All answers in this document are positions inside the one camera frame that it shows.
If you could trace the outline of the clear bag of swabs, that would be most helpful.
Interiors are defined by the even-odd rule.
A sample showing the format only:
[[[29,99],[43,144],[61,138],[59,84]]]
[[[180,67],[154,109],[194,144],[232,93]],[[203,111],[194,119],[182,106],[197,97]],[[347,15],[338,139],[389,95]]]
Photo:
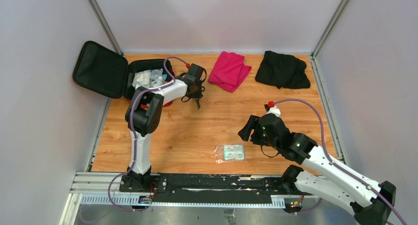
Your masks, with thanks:
[[[150,83],[164,82],[163,69],[153,69],[150,72]]]

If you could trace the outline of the white gauze packet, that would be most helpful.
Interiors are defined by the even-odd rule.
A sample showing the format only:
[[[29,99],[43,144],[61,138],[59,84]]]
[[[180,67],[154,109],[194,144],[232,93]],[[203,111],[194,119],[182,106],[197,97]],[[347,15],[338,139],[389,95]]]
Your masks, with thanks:
[[[138,87],[148,88],[150,86],[150,76],[151,76],[151,70],[146,70],[146,71],[135,73],[132,86],[134,88],[138,88]]]

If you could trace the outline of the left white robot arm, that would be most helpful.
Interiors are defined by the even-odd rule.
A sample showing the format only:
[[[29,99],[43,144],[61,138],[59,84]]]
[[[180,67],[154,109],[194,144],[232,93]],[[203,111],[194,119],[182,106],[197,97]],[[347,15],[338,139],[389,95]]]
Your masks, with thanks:
[[[121,185],[134,191],[145,192],[152,185],[150,148],[152,135],[156,131],[163,106],[175,99],[194,99],[203,96],[207,71],[203,67],[191,64],[188,71],[161,86],[147,89],[139,87],[125,114],[125,120],[132,138],[130,165],[121,179]]]

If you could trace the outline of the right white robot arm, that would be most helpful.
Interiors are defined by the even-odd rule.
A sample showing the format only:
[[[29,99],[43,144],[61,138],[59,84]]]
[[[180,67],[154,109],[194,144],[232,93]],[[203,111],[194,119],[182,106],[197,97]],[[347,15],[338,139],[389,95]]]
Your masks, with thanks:
[[[395,202],[395,185],[355,172],[307,135],[290,132],[276,114],[251,115],[238,135],[243,141],[270,146],[293,162],[282,175],[284,192],[316,195],[347,211],[360,225],[387,223]]]

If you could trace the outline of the red black medicine kit case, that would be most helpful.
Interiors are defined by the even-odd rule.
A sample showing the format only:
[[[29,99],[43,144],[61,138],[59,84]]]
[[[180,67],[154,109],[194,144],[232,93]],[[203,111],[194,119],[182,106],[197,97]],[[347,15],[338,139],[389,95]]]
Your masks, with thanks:
[[[135,92],[132,83],[136,73],[162,69],[165,81],[172,80],[163,62],[164,59],[146,59],[128,63],[122,55],[90,40],[80,51],[72,79],[76,84],[106,97],[124,97],[130,101]]]

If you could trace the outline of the teal blister pack in bag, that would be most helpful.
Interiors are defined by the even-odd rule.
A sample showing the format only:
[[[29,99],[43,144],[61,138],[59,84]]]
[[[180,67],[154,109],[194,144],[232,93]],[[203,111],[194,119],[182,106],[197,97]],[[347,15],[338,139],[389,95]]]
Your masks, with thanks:
[[[245,160],[244,146],[242,144],[216,145],[214,154],[217,164]]]

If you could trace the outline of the white lotion bottle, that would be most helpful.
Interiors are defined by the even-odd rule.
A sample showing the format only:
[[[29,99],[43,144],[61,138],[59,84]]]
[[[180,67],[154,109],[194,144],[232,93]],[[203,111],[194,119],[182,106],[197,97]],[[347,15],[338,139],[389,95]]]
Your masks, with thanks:
[[[156,79],[154,79],[152,82],[151,82],[151,87],[152,88],[157,88],[157,87],[159,87],[159,86],[161,86],[161,85],[163,85],[164,84],[164,77],[163,76],[159,76],[159,77],[157,77]]]

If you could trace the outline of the pink folded cloth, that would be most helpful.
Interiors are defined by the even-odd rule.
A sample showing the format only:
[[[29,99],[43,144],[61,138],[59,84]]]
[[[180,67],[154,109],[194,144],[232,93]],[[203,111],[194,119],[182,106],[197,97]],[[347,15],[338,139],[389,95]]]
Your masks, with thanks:
[[[209,75],[209,83],[221,89],[234,92],[244,82],[251,71],[251,66],[244,64],[244,56],[222,51]]]

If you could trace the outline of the black folded cloth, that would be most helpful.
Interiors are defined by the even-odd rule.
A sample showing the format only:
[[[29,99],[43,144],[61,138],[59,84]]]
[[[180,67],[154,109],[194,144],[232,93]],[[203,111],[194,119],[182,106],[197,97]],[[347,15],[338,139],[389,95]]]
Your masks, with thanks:
[[[278,89],[309,89],[311,82],[306,68],[306,62],[293,55],[265,51],[255,81]]]

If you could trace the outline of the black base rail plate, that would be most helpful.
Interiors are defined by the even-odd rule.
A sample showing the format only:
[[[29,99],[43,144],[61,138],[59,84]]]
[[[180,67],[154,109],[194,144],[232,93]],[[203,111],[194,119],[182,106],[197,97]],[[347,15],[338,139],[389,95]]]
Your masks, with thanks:
[[[120,192],[149,192],[155,202],[262,205],[273,195],[302,196],[280,176],[231,174],[151,174],[144,185],[123,176]]]

